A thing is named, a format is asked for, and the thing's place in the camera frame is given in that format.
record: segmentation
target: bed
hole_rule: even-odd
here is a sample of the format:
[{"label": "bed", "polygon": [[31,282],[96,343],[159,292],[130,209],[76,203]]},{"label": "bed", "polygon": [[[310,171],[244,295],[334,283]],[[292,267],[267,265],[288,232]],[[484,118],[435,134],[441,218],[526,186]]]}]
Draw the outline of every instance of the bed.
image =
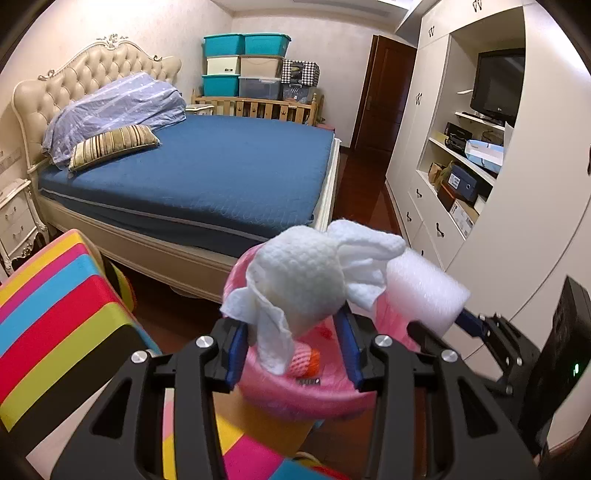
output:
[{"label": "bed", "polygon": [[48,123],[71,101],[140,71],[174,83],[180,68],[114,34],[19,83],[12,107],[47,223],[81,230],[107,257],[177,291],[220,301],[248,248],[291,225],[326,228],[340,140],[296,122],[188,113],[156,132],[161,147],[74,177],[41,151]]}]

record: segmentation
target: tufted headboard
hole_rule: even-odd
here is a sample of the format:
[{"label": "tufted headboard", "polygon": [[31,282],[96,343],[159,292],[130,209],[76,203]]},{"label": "tufted headboard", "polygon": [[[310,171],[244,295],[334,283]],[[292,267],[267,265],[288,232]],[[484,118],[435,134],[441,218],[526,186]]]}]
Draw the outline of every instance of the tufted headboard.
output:
[{"label": "tufted headboard", "polygon": [[110,35],[93,43],[57,71],[20,82],[12,94],[14,110],[22,130],[27,171],[32,173],[45,159],[41,143],[51,119],[70,102],[98,90],[114,80],[146,72],[173,83],[181,61],[176,57],[150,58],[135,43]]}]

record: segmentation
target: nightstand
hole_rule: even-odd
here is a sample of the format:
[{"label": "nightstand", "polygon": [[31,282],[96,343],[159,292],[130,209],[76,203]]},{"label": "nightstand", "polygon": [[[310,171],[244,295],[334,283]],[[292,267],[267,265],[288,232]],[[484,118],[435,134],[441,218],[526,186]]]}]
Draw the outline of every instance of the nightstand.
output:
[{"label": "nightstand", "polygon": [[16,179],[0,192],[0,255],[8,275],[14,273],[13,260],[32,253],[38,234],[49,243],[49,233],[33,204],[30,185],[30,180]]}]

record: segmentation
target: built-in cabinet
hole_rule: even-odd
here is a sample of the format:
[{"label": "built-in cabinet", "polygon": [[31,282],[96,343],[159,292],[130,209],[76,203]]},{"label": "built-in cabinet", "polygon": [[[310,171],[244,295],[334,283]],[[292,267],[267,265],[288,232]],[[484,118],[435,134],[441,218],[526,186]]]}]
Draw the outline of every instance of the built-in cabinet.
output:
[{"label": "built-in cabinet", "polygon": [[[482,0],[476,7],[441,0],[423,17],[387,183],[410,245],[425,251],[430,240],[431,257],[472,292],[472,312],[512,319],[557,265],[591,197],[591,79],[564,32],[536,2]],[[494,179],[467,166],[492,191],[464,238],[428,183],[432,161],[459,161],[438,134],[447,122],[480,134],[495,129],[462,116],[470,94],[458,92],[474,85],[479,52],[523,46],[521,105],[501,173]],[[455,327],[446,340],[464,357],[481,345]]]}]

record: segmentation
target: storage box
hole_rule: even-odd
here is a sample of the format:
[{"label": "storage box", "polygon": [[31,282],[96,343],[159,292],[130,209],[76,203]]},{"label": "storage box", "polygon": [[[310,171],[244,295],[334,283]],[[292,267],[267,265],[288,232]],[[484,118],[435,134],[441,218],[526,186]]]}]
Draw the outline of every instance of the storage box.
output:
[{"label": "storage box", "polygon": [[474,224],[478,220],[478,212],[466,202],[463,202],[462,200],[456,200],[453,202],[449,213],[452,216],[453,221],[456,222],[457,227],[464,235],[464,238],[468,238],[468,235],[470,235]]},{"label": "storage box", "polygon": [[281,81],[292,85],[318,86],[320,67],[313,61],[287,60],[283,62]]},{"label": "storage box", "polygon": [[319,100],[319,90],[316,87],[308,87],[306,85],[282,85],[283,99],[286,102],[306,103],[310,105],[314,99],[314,94],[318,94],[316,99]]},{"label": "storage box", "polygon": [[284,33],[245,33],[246,55],[279,55],[285,57],[291,37]]},{"label": "storage box", "polygon": [[503,166],[505,149],[493,143],[469,140],[466,143],[466,158],[479,167],[499,173]]},{"label": "storage box", "polygon": [[243,77],[277,78],[281,76],[283,57],[249,56],[240,59]]},{"label": "storage box", "polygon": [[476,200],[477,180],[460,166],[454,165],[452,167],[452,173],[449,175],[447,183],[454,189],[456,196],[468,202]]},{"label": "storage box", "polygon": [[238,55],[208,57],[208,75],[240,75],[240,57]]},{"label": "storage box", "polygon": [[222,35],[207,35],[205,40],[205,56],[244,55],[244,35],[240,33],[225,33]]},{"label": "storage box", "polygon": [[240,96],[262,100],[279,100],[281,79],[240,77]]},{"label": "storage box", "polygon": [[238,75],[202,75],[203,95],[206,97],[235,97],[238,95]]}]

